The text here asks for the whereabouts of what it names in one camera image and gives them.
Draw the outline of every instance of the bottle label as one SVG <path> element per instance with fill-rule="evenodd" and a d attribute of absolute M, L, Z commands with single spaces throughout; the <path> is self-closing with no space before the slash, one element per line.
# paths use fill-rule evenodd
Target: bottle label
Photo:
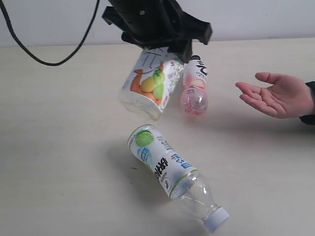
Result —
<path fill-rule="evenodd" d="M 136 129 L 128 140 L 128 147 L 150 167 L 169 197 L 186 175 L 197 170 L 172 149 L 153 125 Z"/>
<path fill-rule="evenodd" d="M 194 55 L 184 68 L 183 83 L 184 87 L 197 87 L 206 89 L 208 82 L 208 70 L 200 57 Z"/>
<path fill-rule="evenodd" d="M 122 92 L 137 93 L 136 103 L 153 101 L 162 112 L 182 75 L 184 64 L 167 47 L 144 49 L 128 76 Z"/>

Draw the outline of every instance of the white wall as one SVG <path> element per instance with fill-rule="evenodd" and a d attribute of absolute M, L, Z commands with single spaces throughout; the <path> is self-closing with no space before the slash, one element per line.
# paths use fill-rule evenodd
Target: white wall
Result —
<path fill-rule="evenodd" d="M 178 0 L 193 16 L 209 21 L 212 40 L 315 36 L 315 0 Z M 95 0 L 4 0 L 21 41 L 33 45 L 76 45 L 90 21 Z M 121 43 L 121 32 L 101 15 L 102 0 L 86 44 Z M 16 46 L 0 16 L 0 47 Z"/>

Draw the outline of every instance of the table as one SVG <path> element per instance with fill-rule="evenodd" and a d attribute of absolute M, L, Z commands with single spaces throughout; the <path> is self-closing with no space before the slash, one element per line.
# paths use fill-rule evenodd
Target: table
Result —
<path fill-rule="evenodd" d="M 116 100 L 137 60 L 132 45 L 84 46 L 47 67 L 19 48 L 0 49 L 0 230 L 3 236 L 206 236 L 126 146 L 155 125 L 207 178 L 230 214 L 218 236 L 314 234 L 315 129 L 257 112 L 237 81 L 257 71 L 315 78 L 315 39 L 194 44 L 208 66 L 210 106 L 191 122 L 178 85 L 165 114 L 145 120 Z M 63 59 L 72 46 L 31 48 Z"/>

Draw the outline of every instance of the green stripe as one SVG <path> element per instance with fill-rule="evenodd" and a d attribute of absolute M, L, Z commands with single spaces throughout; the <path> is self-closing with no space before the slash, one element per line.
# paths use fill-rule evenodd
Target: green stripe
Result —
<path fill-rule="evenodd" d="M 176 183 L 176 185 L 172 188 L 172 191 L 171 191 L 171 193 L 168 195 L 168 197 L 171 198 L 172 192 L 173 192 L 173 190 L 177 187 L 177 185 L 178 185 L 180 182 L 182 182 L 182 180 L 183 180 L 187 175 L 189 175 L 190 173 L 195 172 L 195 171 L 198 171 L 198 170 L 197 170 L 197 169 L 192 170 L 192 171 L 190 171 L 189 173 L 187 173 L 186 175 L 184 175 L 184 176 Z"/>

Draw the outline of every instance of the human hand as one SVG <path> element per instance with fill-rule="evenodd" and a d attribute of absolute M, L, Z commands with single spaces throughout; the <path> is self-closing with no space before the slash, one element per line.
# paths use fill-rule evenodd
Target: human hand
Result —
<path fill-rule="evenodd" d="M 272 86 L 262 88 L 238 82 L 240 98 L 264 114 L 276 118 L 298 118 L 315 115 L 315 97 L 300 79 L 283 74 L 257 73 L 255 77 Z"/>

